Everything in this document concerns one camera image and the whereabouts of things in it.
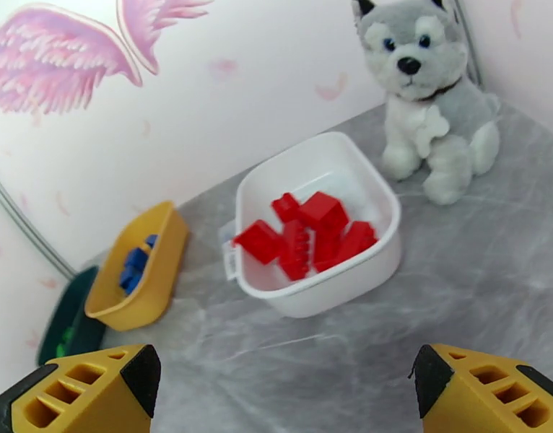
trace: dog collar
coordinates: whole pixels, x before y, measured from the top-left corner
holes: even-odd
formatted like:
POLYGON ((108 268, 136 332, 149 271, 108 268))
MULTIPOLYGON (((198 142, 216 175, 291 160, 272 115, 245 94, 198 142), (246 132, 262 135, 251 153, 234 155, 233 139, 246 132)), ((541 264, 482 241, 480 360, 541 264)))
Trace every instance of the dog collar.
POLYGON ((433 101, 437 96, 439 95, 444 95, 445 93, 449 92, 449 90, 453 89, 457 84, 459 84, 459 82, 461 82, 461 80, 463 79, 463 77, 459 78, 457 81, 455 81, 454 83, 452 83, 450 86, 447 86, 447 87, 444 87, 442 89, 438 89, 435 91, 435 93, 433 93, 432 95, 428 96, 428 97, 425 97, 425 98, 421 98, 421 99, 418 99, 418 100, 415 100, 414 102, 427 102, 427 101, 433 101))

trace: plush toy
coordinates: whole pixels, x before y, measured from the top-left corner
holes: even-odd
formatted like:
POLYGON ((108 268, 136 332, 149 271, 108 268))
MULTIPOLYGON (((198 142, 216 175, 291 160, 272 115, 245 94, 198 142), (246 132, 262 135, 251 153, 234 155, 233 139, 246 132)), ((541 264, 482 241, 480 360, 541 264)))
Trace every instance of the plush toy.
POLYGON ((497 98, 467 77, 469 50, 442 0, 353 0, 367 66, 388 92, 385 171, 404 180, 427 160, 431 201, 455 203, 500 147, 497 98))

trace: white plastic tray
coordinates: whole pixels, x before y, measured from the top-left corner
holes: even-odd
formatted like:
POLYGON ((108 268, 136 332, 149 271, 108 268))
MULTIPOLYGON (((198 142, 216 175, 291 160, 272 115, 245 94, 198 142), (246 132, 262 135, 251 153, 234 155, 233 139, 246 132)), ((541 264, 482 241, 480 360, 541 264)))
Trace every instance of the white plastic tray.
POLYGON ((236 271, 240 287, 281 313, 303 318, 345 303, 381 285, 401 260, 399 200, 369 160, 343 133, 321 134, 267 160, 238 187, 236 233, 257 219, 276 231, 282 224, 271 202, 293 193, 300 202, 316 191, 339 198, 352 220, 370 222, 379 242, 344 263, 292 283, 277 264, 263 266, 239 246, 236 271))

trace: dog's tail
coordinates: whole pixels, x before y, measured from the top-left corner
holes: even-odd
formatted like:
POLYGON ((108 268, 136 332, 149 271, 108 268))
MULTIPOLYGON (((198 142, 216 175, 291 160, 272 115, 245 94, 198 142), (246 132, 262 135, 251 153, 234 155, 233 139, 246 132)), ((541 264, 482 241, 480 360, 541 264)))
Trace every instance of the dog's tail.
POLYGON ((499 99, 499 97, 492 93, 486 93, 485 99, 487 99, 487 104, 489 108, 491 108, 491 111, 495 115, 499 115, 499 112, 501 111, 501 100, 499 99))

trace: gray marble surface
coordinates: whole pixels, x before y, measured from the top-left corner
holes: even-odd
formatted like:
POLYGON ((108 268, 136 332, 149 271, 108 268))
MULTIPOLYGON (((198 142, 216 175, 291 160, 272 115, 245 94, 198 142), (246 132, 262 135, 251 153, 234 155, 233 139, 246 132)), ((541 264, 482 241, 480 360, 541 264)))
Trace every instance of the gray marble surface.
MULTIPOLYGON (((383 113, 336 128, 376 165, 383 113)), ((393 184, 402 266, 314 318, 282 318, 225 281, 217 230, 242 175, 183 206, 193 235, 172 307, 105 342, 156 346, 153 433, 420 432, 406 376, 425 343, 516 357, 553 379, 553 136, 508 107, 500 126, 499 162, 455 206, 427 201, 425 171, 393 184)))

